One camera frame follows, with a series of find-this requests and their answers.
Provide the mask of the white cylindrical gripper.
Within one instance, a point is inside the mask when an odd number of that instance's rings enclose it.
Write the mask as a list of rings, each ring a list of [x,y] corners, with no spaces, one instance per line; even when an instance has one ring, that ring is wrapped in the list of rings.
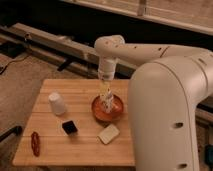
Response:
[[[98,66],[98,78],[100,82],[100,96],[111,94],[111,82],[114,79],[117,60],[115,58],[100,58]]]

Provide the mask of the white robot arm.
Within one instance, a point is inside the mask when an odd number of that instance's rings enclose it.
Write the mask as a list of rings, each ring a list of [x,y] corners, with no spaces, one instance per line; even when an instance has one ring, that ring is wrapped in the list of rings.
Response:
[[[137,67],[128,114],[137,171],[199,171],[195,111],[213,94],[213,51],[181,45],[132,44],[120,35],[95,41],[99,75],[116,58]]]

